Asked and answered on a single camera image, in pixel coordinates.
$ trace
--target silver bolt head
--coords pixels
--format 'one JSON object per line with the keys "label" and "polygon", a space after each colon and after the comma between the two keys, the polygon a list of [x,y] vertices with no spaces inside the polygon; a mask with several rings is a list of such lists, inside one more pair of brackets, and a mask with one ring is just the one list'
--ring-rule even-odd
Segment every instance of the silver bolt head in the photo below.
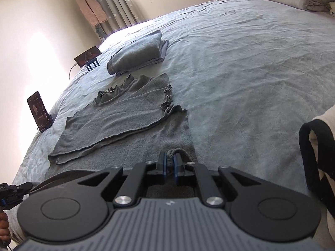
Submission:
{"label": "silver bolt head", "polygon": [[118,203],[119,205],[128,205],[130,204],[132,199],[129,196],[118,196],[115,198],[115,202]]}
{"label": "silver bolt head", "polygon": [[218,196],[211,196],[207,198],[206,203],[212,206],[218,206],[223,203],[223,199]]}

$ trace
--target wrinkled bedsheet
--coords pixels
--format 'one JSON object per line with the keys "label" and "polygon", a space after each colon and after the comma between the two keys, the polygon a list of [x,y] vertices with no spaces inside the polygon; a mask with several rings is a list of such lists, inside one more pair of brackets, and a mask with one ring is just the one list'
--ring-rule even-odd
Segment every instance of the wrinkled bedsheet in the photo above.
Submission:
{"label": "wrinkled bedsheet", "polygon": [[[189,111],[198,161],[308,193],[298,133],[335,103],[334,21],[267,0],[217,0],[114,33],[100,47],[100,66],[82,69],[50,111],[57,118],[35,136],[14,183],[44,179],[66,117],[128,76],[108,74],[110,57],[159,29],[169,40],[165,61],[132,75],[169,75],[174,101]],[[16,210],[11,228],[21,237]],[[334,245],[322,228],[316,238]]]}

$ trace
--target flat gray towel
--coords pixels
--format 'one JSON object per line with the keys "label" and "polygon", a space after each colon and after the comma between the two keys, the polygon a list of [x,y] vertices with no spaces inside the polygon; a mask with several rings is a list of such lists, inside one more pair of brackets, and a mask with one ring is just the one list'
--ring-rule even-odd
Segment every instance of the flat gray towel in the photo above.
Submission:
{"label": "flat gray towel", "polygon": [[68,117],[65,130],[48,156],[45,179],[71,170],[131,168],[157,160],[160,151],[180,151],[196,161],[187,110],[175,105],[166,73],[99,92],[93,103]]}
{"label": "flat gray towel", "polygon": [[110,75],[122,75],[165,59],[168,40],[162,40],[162,32],[156,30],[128,46],[122,47],[107,63]]}

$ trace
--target white cable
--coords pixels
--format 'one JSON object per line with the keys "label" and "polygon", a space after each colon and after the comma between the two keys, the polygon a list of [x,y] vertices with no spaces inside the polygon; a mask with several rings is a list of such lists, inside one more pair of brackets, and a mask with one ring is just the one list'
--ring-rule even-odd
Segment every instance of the white cable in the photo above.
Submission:
{"label": "white cable", "polygon": [[73,68],[74,66],[77,66],[77,65],[78,65],[78,63],[76,63],[75,65],[73,65],[73,66],[71,67],[70,72],[69,72],[69,80],[70,80],[70,73],[71,73],[72,68]]}

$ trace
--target smartphone screen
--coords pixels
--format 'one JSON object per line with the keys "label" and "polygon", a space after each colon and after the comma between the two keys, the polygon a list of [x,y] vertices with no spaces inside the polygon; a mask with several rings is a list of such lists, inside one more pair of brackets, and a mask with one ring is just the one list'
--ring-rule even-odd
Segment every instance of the smartphone screen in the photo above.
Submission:
{"label": "smartphone screen", "polygon": [[52,126],[52,121],[45,109],[40,93],[35,92],[27,99],[27,102],[40,132],[42,133],[50,128]]}
{"label": "smartphone screen", "polygon": [[77,56],[74,61],[78,63],[79,67],[85,66],[89,61],[95,59],[97,56],[101,55],[98,47],[94,46],[87,51],[83,52],[79,56]]}

